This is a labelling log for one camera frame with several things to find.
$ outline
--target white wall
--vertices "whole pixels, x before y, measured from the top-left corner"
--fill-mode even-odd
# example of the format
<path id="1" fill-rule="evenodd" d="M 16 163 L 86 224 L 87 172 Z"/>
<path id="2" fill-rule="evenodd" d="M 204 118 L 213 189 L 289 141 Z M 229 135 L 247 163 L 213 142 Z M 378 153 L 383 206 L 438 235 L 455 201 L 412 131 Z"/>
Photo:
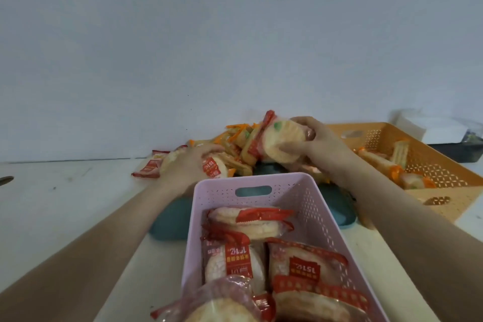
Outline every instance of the white wall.
<path id="1" fill-rule="evenodd" d="M 483 121 L 483 0 L 0 0 L 0 160 L 144 156 L 264 111 Z"/>

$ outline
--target white box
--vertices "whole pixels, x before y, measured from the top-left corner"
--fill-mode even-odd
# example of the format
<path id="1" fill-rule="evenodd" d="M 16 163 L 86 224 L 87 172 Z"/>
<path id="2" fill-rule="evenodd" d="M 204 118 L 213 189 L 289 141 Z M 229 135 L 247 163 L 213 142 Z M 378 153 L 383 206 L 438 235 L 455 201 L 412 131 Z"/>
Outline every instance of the white box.
<path id="1" fill-rule="evenodd" d="M 460 143 L 468 130 L 465 125 L 448 117 L 401 115 L 395 125 L 425 144 Z"/>

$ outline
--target left hand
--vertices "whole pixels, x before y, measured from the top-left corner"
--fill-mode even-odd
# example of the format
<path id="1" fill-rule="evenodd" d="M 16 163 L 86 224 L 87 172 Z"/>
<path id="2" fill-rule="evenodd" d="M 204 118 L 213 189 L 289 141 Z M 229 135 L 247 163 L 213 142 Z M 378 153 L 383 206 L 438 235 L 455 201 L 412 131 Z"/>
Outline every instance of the left hand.
<path id="1" fill-rule="evenodd" d="M 209 177 L 203 172 L 203 162 L 211 153 L 225 151 L 221 145 L 204 144 L 196 148 L 188 148 L 170 164 L 159 181 L 173 188 L 179 195 L 189 192 L 203 179 Z"/>

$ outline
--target forearm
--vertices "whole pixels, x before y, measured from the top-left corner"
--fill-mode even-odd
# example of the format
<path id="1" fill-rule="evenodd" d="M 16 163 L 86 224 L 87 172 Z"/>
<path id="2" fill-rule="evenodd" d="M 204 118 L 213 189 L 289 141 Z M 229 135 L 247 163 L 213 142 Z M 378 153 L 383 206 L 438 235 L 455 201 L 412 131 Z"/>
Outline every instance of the forearm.
<path id="1" fill-rule="evenodd" d="M 483 244 L 420 204 L 363 161 L 349 190 L 441 321 L 483 315 Z"/>
<path id="2" fill-rule="evenodd" d="M 156 216 L 177 195 L 157 182 L 0 295 L 2 321 L 93 320 Z"/>

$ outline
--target right hand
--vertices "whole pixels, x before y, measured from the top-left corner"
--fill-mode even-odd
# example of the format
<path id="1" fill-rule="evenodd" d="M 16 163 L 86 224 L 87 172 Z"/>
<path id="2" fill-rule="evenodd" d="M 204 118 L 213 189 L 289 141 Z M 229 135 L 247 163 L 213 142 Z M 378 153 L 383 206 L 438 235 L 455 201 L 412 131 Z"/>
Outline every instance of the right hand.
<path id="1" fill-rule="evenodd" d="M 293 117 L 293 121 L 315 131 L 312 141 L 283 143 L 280 149 L 307 156 L 312 163 L 341 187 L 348 187 L 347 174 L 360 165 L 361 159 L 335 133 L 313 117 Z"/>

